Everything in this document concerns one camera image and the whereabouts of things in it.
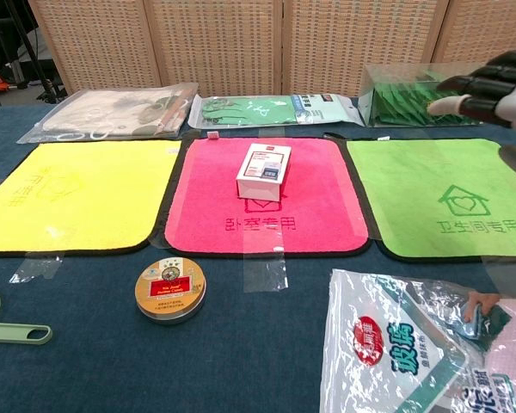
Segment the wicker panel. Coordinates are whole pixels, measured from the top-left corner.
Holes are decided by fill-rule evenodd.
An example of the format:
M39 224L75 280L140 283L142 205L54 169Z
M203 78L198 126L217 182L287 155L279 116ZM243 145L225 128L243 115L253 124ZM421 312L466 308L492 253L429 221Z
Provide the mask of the wicker panel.
M359 93L365 63L429 62L447 0L285 0L284 93Z
M143 0L30 0L69 92L160 86Z
M485 62L516 49L516 0L451 0L435 62Z
M202 96L279 94L281 0L145 0L163 84Z

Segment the yellow towel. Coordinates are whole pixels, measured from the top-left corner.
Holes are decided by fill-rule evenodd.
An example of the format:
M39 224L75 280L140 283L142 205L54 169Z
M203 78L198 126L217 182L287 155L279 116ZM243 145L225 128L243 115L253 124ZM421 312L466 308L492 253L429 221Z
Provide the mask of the yellow towel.
M141 244L179 149L163 140L40 145L0 185L0 252Z

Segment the table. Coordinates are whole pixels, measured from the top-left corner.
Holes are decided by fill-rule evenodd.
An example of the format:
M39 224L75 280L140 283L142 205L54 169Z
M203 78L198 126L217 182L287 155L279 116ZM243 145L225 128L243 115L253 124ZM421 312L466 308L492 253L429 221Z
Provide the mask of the table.
M0 179L33 148L15 141L50 110L0 108ZM498 126L362 128L348 124L223 131L222 136L441 139L516 144ZM120 256L67 256L55 276L10 284L24 258L0 258L0 322L48 324L44 346L0 344L0 412L317 412L332 268L458 282L482 292L516 290L516 264L394 261L376 244L348 258L286 259L289 287L244 293L243 261L195 259L208 291L184 324L161 326L139 311L140 272L166 256L147 246Z

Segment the small white box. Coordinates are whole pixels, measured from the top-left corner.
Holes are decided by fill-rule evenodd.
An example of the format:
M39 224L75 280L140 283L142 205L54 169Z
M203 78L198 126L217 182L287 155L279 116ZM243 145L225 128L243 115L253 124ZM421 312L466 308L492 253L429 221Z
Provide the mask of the small white box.
M239 198L279 202L290 146L251 144L237 174Z

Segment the red label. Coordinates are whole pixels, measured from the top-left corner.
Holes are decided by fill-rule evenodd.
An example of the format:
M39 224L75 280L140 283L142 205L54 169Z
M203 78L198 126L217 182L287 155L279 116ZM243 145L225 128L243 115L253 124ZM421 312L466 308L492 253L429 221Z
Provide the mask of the red label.
M382 358L382 331L370 317L360 317L353 327L353 350L367 366L374 366Z
M151 282L150 296L184 293L190 288L189 277L176 278L172 281L160 280Z

